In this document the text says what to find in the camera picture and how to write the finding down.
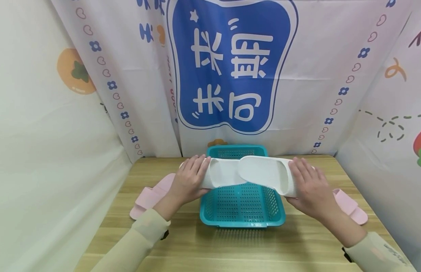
hand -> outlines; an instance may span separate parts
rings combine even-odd
[[[185,160],[176,173],[173,184],[167,193],[171,199],[183,205],[202,197],[209,189],[200,189],[210,157],[195,155]]]
[[[321,223],[342,213],[320,169],[297,157],[289,162],[289,168],[298,188],[298,198],[286,198],[290,204]]]

beige sleeve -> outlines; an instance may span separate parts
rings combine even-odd
[[[351,259],[365,272],[415,272],[393,247],[376,232],[368,235],[358,244],[345,251]]]
[[[155,210],[145,211],[91,271],[135,272],[169,225]]]

left hand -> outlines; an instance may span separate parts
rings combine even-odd
[[[195,155],[185,160],[174,177],[167,197],[182,206],[209,192],[209,189],[200,188],[209,163],[210,157],[206,158],[205,155]]]

orange fruit illustration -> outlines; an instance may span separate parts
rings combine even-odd
[[[159,43],[161,43],[162,46],[165,46],[165,30],[163,29],[163,26],[158,25],[156,29],[159,33]]]
[[[58,57],[56,69],[62,81],[73,92],[78,94],[92,94],[96,91],[96,87],[89,77],[76,49],[64,49]]]
[[[226,144],[227,142],[222,139],[215,139],[214,141],[208,142],[207,147],[209,148],[214,145],[226,145]]]

white wall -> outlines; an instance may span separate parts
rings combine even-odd
[[[418,164],[421,41],[419,46],[417,41],[410,44],[420,31],[421,5],[413,7],[405,29],[361,104],[350,137],[337,154],[351,180],[418,271],[421,271],[421,165]],[[389,76],[385,76],[387,68],[396,64],[393,58],[399,61],[406,81],[402,72],[390,77],[394,71],[389,70]]]
[[[131,166],[67,48],[50,1],[0,1],[1,272],[72,271]]]

